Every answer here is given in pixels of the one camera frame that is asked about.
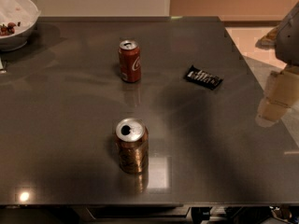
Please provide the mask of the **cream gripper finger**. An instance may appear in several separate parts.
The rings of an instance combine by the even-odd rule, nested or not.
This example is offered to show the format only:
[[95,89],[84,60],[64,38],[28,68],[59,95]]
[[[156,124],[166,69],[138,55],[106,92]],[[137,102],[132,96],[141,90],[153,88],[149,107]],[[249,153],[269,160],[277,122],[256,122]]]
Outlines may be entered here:
[[299,66],[272,71],[266,80],[256,116],[262,127],[271,127],[299,101]]

